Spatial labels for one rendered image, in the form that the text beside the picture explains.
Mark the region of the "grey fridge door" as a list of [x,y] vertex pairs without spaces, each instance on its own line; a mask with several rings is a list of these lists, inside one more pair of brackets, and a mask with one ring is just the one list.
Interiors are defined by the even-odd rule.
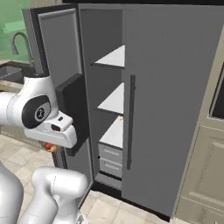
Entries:
[[[172,215],[223,27],[224,6],[137,5],[124,11],[124,199]],[[132,74],[136,89],[127,170]]]

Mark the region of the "white fridge shelf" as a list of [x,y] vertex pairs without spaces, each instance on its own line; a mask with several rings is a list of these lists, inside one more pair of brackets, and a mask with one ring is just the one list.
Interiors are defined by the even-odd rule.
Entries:
[[122,82],[99,106],[98,109],[123,113],[124,83]]
[[114,51],[98,59],[95,62],[95,64],[113,66],[113,67],[124,67],[125,66],[125,46],[122,45],[116,48]]
[[111,124],[108,130],[100,139],[101,143],[109,144],[118,148],[123,147],[123,120],[119,121],[118,117]]

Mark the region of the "black door bin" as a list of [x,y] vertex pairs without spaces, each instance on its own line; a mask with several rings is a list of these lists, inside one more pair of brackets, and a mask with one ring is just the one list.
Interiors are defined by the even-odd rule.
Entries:
[[73,118],[77,143],[67,150],[69,156],[74,156],[89,137],[88,101],[85,77],[77,73],[65,80],[55,89],[59,110]]

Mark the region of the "grey fridge drawer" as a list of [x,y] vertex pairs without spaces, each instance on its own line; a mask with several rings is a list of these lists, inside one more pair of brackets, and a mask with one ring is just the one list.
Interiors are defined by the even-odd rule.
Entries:
[[107,159],[100,158],[100,170],[102,172],[106,172],[108,174],[114,175],[118,178],[122,176],[122,166],[118,163],[111,162]]
[[117,163],[123,161],[123,152],[121,150],[100,143],[98,144],[98,147],[99,156],[101,158],[106,158]]

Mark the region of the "beige cupboard unit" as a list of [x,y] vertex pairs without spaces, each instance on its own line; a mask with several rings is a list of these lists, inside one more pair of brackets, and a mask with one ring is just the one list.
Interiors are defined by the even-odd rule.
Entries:
[[224,119],[212,116],[223,80],[224,27],[173,211],[189,224],[224,224]]

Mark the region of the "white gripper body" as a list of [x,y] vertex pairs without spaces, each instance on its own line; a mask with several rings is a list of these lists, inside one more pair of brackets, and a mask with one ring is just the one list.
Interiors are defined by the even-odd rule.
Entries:
[[73,148],[77,143],[76,131],[73,125],[65,131],[40,131],[37,129],[25,129],[24,133],[27,137],[41,142],[48,142],[65,148]]

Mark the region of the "grey fridge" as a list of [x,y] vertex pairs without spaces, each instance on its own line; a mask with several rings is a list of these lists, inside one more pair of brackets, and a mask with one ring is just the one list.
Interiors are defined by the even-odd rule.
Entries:
[[[137,5],[192,5],[178,4],[78,4],[80,21],[80,39],[83,55],[84,75],[87,93],[87,109],[89,121],[89,149],[92,167],[92,184],[90,188],[100,190],[119,200],[126,201],[137,207],[122,196],[122,177],[118,178],[100,170],[99,147],[104,144],[120,151],[118,148],[100,139],[118,116],[115,112],[99,109],[98,106],[123,82],[124,67],[95,64],[103,56],[120,46],[125,46],[123,38],[123,13]],[[173,218],[160,213],[154,213],[162,219]]]

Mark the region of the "dark sink basin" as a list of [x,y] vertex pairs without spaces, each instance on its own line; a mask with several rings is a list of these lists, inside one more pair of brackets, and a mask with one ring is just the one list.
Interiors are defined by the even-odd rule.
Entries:
[[24,77],[30,77],[33,74],[35,74],[35,68],[30,64],[17,61],[0,63],[0,81],[23,84]]

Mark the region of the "grey freezer door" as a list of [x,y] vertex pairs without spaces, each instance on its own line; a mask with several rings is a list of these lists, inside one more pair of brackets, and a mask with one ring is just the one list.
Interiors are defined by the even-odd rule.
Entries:
[[[55,89],[75,74],[84,75],[77,4],[26,8],[23,16],[37,73],[49,74]],[[67,150],[53,157],[55,165],[85,174],[91,185],[89,137],[74,156]]]

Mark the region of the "black built-in oven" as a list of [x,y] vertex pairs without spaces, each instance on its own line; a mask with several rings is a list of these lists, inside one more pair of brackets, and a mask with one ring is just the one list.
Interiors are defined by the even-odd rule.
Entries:
[[224,119],[224,63],[214,91],[209,115],[213,118]]

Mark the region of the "orange hot dog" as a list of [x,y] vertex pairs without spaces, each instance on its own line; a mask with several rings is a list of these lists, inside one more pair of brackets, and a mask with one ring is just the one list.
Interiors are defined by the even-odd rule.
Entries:
[[51,153],[57,152],[60,150],[58,145],[52,143],[44,143],[45,150]]

